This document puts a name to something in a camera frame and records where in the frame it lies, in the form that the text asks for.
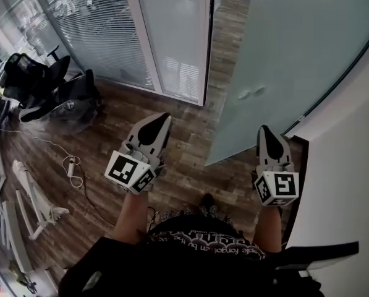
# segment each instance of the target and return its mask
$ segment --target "white plug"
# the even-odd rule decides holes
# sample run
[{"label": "white plug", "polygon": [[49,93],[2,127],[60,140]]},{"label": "white plug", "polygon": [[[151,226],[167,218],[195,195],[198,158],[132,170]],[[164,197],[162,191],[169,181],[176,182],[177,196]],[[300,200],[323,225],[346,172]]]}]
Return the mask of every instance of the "white plug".
[{"label": "white plug", "polygon": [[69,170],[67,171],[67,177],[73,177],[74,165],[75,165],[75,158],[71,157],[70,158],[70,163],[69,163]]}]

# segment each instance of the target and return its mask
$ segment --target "glass door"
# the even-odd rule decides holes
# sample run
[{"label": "glass door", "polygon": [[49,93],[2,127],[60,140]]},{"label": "glass door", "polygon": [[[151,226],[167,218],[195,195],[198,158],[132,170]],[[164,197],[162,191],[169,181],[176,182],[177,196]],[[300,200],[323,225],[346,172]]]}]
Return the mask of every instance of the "glass door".
[{"label": "glass door", "polygon": [[369,0],[251,0],[208,165],[282,133],[336,85],[369,42]]},{"label": "glass door", "polygon": [[210,0],[139,0],[164,94],[202,105]]}]

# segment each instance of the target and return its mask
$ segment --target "black office chair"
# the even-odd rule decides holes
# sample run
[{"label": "black office chair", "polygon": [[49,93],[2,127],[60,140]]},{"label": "black office chair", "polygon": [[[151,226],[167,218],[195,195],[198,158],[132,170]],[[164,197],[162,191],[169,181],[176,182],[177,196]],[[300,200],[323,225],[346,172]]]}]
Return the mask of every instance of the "black office chair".
[{"label": "black office chair", "polygon": [[91,70],[58,86],[42,105],[23,109],[19,120],[35,135],[48,132],[73,135],[91,124],[101,97]]},{"label": "black office chair", "polygon": [[26,54],[14,53],[2,67],[0,86],[4,88],[4,96],[20,103],[21,108],[40,106],[51,92],[65,83],[65,75],[69,68],[70,56],[59,59],[56,47],[48,56],[56,62],[50,67],[34,61]]}]

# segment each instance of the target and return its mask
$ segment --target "white wall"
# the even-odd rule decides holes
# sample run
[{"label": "white wall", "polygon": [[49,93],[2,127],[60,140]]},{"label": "white wall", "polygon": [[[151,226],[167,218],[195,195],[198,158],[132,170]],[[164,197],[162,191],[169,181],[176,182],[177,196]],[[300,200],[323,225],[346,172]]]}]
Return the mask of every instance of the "white wall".
[{"label": "white wall", "polygon": [[312,274],[326,296],[369,296],[369,51],[297,134],[310,141],[289,246],[360,242],[360,253]]}]

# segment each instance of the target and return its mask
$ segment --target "person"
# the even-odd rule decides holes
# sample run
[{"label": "person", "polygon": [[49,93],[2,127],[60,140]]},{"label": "person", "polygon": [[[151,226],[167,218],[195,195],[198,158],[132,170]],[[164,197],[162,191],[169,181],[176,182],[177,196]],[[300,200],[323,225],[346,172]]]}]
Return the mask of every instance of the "person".
[{"label": "person", "polygon": [[304,286],[295,276],[291,284],[295,283],[298,294],[287,285],[286,273],[282,285],[276,284],[276,267],[268,257],[281,252],[279,209],[262,208],[253,241],[245,239],[228,217],[219,216],[210,194],[202,198],[197,210],[186,206],[180,212],[168,212],[147,231],[148,193],[136,196],[129,192],[110,238],[97,241],[67,271],[59,296],[112,296],[126,287],[136,292],[203,287],[211,293],[228,286],[232,292],[240,287],[235,284],[249,281],[253,296],[280,294],[285,289],[291,296],[303,296],[304,289],[307,296],[322,296],[320,284],[313,279]]}]

